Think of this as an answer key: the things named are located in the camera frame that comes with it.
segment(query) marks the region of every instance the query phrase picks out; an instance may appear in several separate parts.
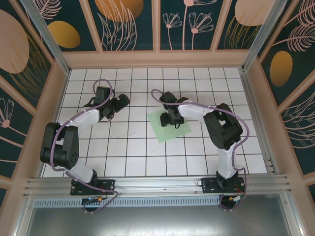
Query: metal rail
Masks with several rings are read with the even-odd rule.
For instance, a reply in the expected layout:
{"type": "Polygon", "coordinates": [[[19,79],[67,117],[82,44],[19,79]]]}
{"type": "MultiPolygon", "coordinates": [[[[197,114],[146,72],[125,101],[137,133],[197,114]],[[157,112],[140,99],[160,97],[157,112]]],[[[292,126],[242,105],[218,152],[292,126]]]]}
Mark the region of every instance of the metal rail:
{"type": "MultiPolygon", "coordinates": [[[[120,193],[120,197],[170,197],[204,196],[201,187],[198,186],[201,178],[120,177],[114,179],[115,189],[120,193]]],[[[74,196],[70,195],[70,188],[70,179],[67,177],[29,179],[24,190],[24,198],[73,198],[74,196]]],[[[290,191],[286,175],[247,175],[248,194],[280,194],[290,191]]]]}

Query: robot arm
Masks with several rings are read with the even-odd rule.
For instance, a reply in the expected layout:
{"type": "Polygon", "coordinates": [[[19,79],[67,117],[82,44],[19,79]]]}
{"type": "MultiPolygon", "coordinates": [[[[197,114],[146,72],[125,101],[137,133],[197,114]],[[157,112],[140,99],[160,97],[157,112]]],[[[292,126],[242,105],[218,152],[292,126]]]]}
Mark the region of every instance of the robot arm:
{"type": "MultiPolygon", "coordinates": [[[[105,87],[97,87],[96,96],[93,97],[85,107],[95,107],[107,99],[110,89],[105,87]]],[[[77,179],[88,183],[91,186],[97,185],[96,171],[87,167],[79,160],[79,134],[84,132],[93,124],[101,122],[104,117],[112,119],[114,113],[119,112],[122,108],[130,103],[129,98],[121,94],[119,100],[110,99],[104,106],[98,109],[85,110],[84,113],[70,121],[58,137],[58,141],[62,144],[56,144],[54,151],[54,165],[56,169],[62,169],[70,173],[77,179]]],[[[40,152],[40,160],[43,163],[50,164],[50,154],[53,139],[57,130],[62,123],[49,123],[45,128],[42,148],[40,152]]]]}
{"type": "MultiPolygon", "coordinates": [[[[164,93],[160,97],[160,101],[166,103],[189,102],[187,98],[177,100],[170,92],[164,93]]],[[[191,118],[206,124],[211,141],[218,148],[218,184],[222,189],[232,184],[230,180],[238,175],[232,165],[232,151],[236,143],[240,141],[241,134],[243,133],[238,120],[231,115],[208,109],[198,104],[165,105],[164,108],[168,112],[162,114],[160,117],[162,126],[171,124],[175,125],[175,128],[178,128],[180,124],[184,123],[184,118],[191,118]]],[[[217,106],[217,108],[231,112],[229,106],[224,103],[217,106]]]]}

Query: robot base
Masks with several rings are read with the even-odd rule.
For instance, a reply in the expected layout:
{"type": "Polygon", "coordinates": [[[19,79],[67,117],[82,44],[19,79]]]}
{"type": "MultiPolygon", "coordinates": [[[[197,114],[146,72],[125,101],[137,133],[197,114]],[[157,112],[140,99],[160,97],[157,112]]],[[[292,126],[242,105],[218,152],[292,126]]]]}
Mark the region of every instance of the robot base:
{"type": "Polygon", "coordinates": [[[223,179],[217,172],[217,177],[202,178],[201,186],[203,193],[237,193],[237,188],[245,191],[244,179],[238,177],[238,172],[229,179],[223,179]]]}
{"type": "MultiPolygon", "coordinates": [[[[102,188],[105,190],[115,190],[115,180],[114,179],[99,179],[97,180],[97,188],[102,188]]],[[[114,193],[104,193],[104,195],[113,195],[114,193]]],[[[85,195],[92,195],[92,196],[100,196],[102,195],[101,191],[97,191],[83,184],[72,180],[71,181],[71,196],[85,196],[85,195]]]]}

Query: dark teal background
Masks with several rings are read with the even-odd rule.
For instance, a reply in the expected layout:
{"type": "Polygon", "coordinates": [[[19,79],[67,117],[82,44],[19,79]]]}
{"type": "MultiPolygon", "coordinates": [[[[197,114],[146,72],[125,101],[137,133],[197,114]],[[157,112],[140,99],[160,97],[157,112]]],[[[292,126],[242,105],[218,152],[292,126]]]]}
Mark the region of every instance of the dark teal background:
{"type": "Polygon", "coordinates": [[[64,48],[60,46],[63,52],[96,51],[88,24],[85,20],[79,0],[61,0],[62,8],[52,20],[46,20],[49,25],[54,21],[65,21],[72,25],[80,35],[80,44],[75,48],[64,48]]]}
{"type": "MultiPolygon", "coordinates": [[[[218,18],[220,15],[221,7],[223,1],[219,0],[216,3],[208,4],[208,5],[195,5],[188,7],[187,16],[186,16],[186,26],[185,26],[185,50],[191,50],[191,41],[192,41],[192,33],[189,24],[189,14],[196,12],[196,18],[200,13],[211,14],[213,25],[213,30],[204,33],[197,33],[194,36],[194,50],[209,50],[211,47],[213,35],[216,30],[218,18]]],[[[178,0],[161,0],[161,50],[171,50],[168,40],[168,32],[165,22],[163,20],[163,14],[168,13],[178,13],[180,17],[180,21],[184,25],[184,13],[185,13],[185,4],[184,1],[178,0]]],[[[183,49],[183,25],[170,29],[170,38],[172,42],[173,50],[182,50],[183,49]]]]}
{"type": "MultiPolygon", "coordinates": [[[[293,13],[289,17],[289,20],[298,14],[301,3],[302,1],[300,1],[297,4],[293,13]]],[[[275,43],[288,39],[292,30],[299,25],[300,23],[298,19],[297,18],[294,19],[281,30],[279,36],[275,40],[275,43]]],[[[306,50],[307,50],[306,52],[290,51],[287,42],[284,42],[271,47],[267,56],[263,60],[261,65],[266,74],[270,88],[278,105],[280,105],[296,89],[296,87],[298,87],[299,84],[315,69],[314,63],[315,45],[313,44],[310,48],[307,48],[306,50]],[[276,87],[272,84],[270,79],[270,66],[273,57],[279,51],[286,51],[291,55],[293,60],[293,69],[288,81],[283,86],[276,87]]]]}
{"type": "MultiPolygon", "coordinates": [[[[296,106],[305,100],[307,100],[315,91],[315,83],[313,83],[304,93],[302,93],[289,107],[296,106]]],[[[315,104],[309,106],[305,111],[301,114],[301,116],[306,116],[309,114],[315,113],[315,104]]],[[[294,122],[286,122],[284,123],[286,127],[288,128],[297,128],[296,124],[294,122]]],[[[299,125],[301,127],[306,127],[310,124],[310,122],[301,121],[299,122],[299,125]]],[[[290,139],[292,145],[296,147],[300,147],[301,144],[297,140],[290,139]]],[[[309,148],[294,148],[296,157],[299,161],[299,164],[301,166],[301,170],[304,175],[312,173],[315,171],[315,146],[309,147],[309,148]]]]}
{"type": "MultiPolygon", "coordinates": [[[[36,28],[36,26],[34,25],[33,21],[30,19],[30,17],[27,15],[25,8],[23,7],[22,3],[20,0],[17,0],[18,4],[20,5],[21,9],[24,11],[24,13],[26,14],[26,16],[29,18],[31,25],[33,26],[34,30],[37,32],[38,36],[40,37],[40,33],[38,31],[38,29],[36,28]]],[[[55,59],[54,55],[52,54],[52,52],[50,51],[49,47],[47,46],[46,42],[43,40],[43,43],[45,44],[49,54],[52,56],[53,59],[55,59]]]]}
{"type": "Polygon", "coordinates": [[[274,34],[274,32],[276,31],[280,21],[282,20],[283,16],[285,15],[287,9],[289,8],[290,4],[292,3],[292,0],[287,0],[286,4],[285,4],[285,7],[280,15],[280,17],[278,18],[277,22],[275,23],[272,31],[270,32],[270,34],[268,35],[268,37],[266,38],[265,40],[265,43],[262,45],[260,51],[258,52],[258,57],[260,57],[260,55],[262,54],[262,52],[265,50],[268,42],[269,42],[269,39],[271,38],[271,36],[274,34]]]}
{"type": "Polygon", "coordinates": [[[315,203],[315,184],[309,185],[309,191],[310,191],[311,196],[313,198],[313,201],[315,203]]]}
{"type": "MultiPolygon", "coordinates": [[[[236,2],[237,2],[237,0],[233,0],[232,1],[230,10],[228,12],[228,15],[227,15],[227,18],[226,18],[226,21],[225,21],[225,25],[224,25],[224,28],[223,28],[223,31],[222,31],[222,35],[221,35],[221,38],[220,38],[220,41],[219,41],[219,44],[218,44],[218,50],[224,50],[224,49],[249,49],[251,47],[251,45],[252,45],[251,43],[245,43],[243,45],[243,47],[242,47],[243,37],[241,38],[241,40],[239,40],[239,43],[237,44],[236,48],[229,48],[228,40],[226,41],[226,45],[224,43],[224,39],[225,39],[225,35],[226,35],[226,31],[228,29],[228,26],[231,23],[231,21],[233,20],[233,17],[235,16],[235,5],[236,5],[236,2]]],[[[237,20],[234,19],[234,23],[232,25],[232,29],[234,28],[234,26],[236,24],[237,24],[237,20]]],[[[247,37],[254,32],[256,27],[257,26],[250,27],[250,29],[248,30],[248,33],[247,33],[247,37]]]]}
{"type": "MultiPolygon", "coordinates": [[[[11,16],[13,16],[23,27],[23,29],[25,30],[26,34],[35,42],[35,39],[33,38],[33,36],[31,35],[31,33],[27,30],[27,28],[25,27],[24,23],[22,22],[21,18],[18,16],[18,14],[15,12],[14,8],[12,7],[12,5],[9,3],[8,0],[4,0],[0,2],[0,9],[9,13],[11,16]]],[[[42,81],[46,81],[50,68],[51,68],[51,64],[48,61],[48,59],[46,58],[46,56],[44,55],[44,53],[41,51],[41,49],[39,48],[39,52],[41,53],[41,55],[44,58],[44,63],[47,66],[47,70],[42,71],[43,74],[43,78],[41,78],[42,81]]],[[[31,71],[38,71],[39,68],[34,68],[33,66],[31,66],[30,61],[27,64],[27,67],[31,70],[31,71]]],[[[16,83],[13,81],[13,79],[11,78],[10,74],[4,70],[2,70],[0,68],[0,75],[2,77],[4,77],[5,80],[7,80],[9,82],[9,84],[11,84],[26,100],[29,101],[29,103],[31,103],[35,108],[37,107],[38,101],[40,99],[40,97],[37,98],[32,98],[29,95],[27,95],[25,92],[23,92],[22,89],[20,89],[16,83]]],[[[16,79],[19,79],[16,74],[13,74],[13,76],[16,79]]]]}
{"type": "Polygon", "coordinates": [[[0,208],[5,197],[5,193],[6,193],[6,189],[0,188],[0,208]]]}
{"type": "MultiPolygon", "coordinates": [[[[96,25],[98,36],[100,41],[103,35],[102,22],[98,16],[98,13],[105,18],[105,16],[100,12],[95,0],[89,0],[90,8],[92,11],[93,19],[96,25]]],[[[141,14],[135,18],[135,23],[137,27],[137,43],[135,45],[134,51],[151,51],[153,50],[153,32],[152,32],[152,4],[151,0],[143,0],[143,10],[141,14]]],[[[133,46],[129,46],[126,51],[132,50],[133,46]]]]}
{"type": "MultiPolygon", "coordinates": [[[[10,97],[4,90],[0,88],[0,98],[4,98],[7,104],[8,99],[14,102],[10,126],[24,134],[27,134],[32,122],[33,116],[28,113],[19,103],[10,97]]],[[[0,126],[0,136],[23,145],[25,136],[16,133],[9,128],[2,128],[0,126]]],[[[0,159],[17,161],[19,159],[21,148],[0,140],[0,159]]],[[[0,161],[0,175],[8,178],[12,177],[16,163],[8,163],[0,161]]]]}

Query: flower illustration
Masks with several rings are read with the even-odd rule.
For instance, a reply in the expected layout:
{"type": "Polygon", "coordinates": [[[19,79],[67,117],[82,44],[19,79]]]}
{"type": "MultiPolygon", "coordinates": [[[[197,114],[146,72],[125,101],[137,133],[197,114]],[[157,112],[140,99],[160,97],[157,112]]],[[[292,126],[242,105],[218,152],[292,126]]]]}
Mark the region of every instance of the flower illustration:
{"type": "Polygon", "coordinates": [[[183,26],[183,50],[185,50],[185,26],[186,26],[186,16],[187,16],[187,9],[190,6],[198,6],[198,5],[209,5],[216,3],[217,0],[184,0],[185,4],[185,13],[184,13],[184,26],[183,26]]]}
{"type": "Polygon", "coordinates": [[[186,6],[194,6],[194,5],[208,5],[213,4],[217,0],[184,0],[184,4],[186,6]]]}
{"type": "Polygon", "coordinates": [[[204,14],[200,13],[196,18],[196,13],[189,14],[189,24],[192,32],[192,43],[191,49],[193,50],[193,40],[196,33],[204,33],[213,30],[213,25],[211,25],[211,13],[204,14]]]}
{"type": "MultiPolygon", "coordinates": [[[[12,117],[13,108],[14,108],[14,102],[13,101],[8,99],[8,102],[5,103],[5,100],[3,98],[0,98],[0,128],[9,128],[18,134],[26,136],[26,134],[23,134],[22,132],[14,129],[10,126],[10,120],[12,117]]],[[[15,146],[20,147],[20,148],[23,147],[21,144],[18,144],[14,141],[6,139],[2,136],[0,136],[0,140],[3,140],[7,143],[10,143],[10,144],[15,145],[15,146]]]]}
{"type": "Polygon", "coordinates": [[[165,13],[163,14],[163,20],[167,27],[169,46],[171,47],[171,50],[173,50],[169,29],[182,26],[182,22],[180,21],[180,17],[178,16],[178,13],[176,14],[171,13],[169,15],[165,13]]]}
{"type": "Polygon", "coordinates": [[[7,105],[5,100],[0,98],[0,127],[8,128],[13,113],[14,103],[8,99],[7,105]]]}

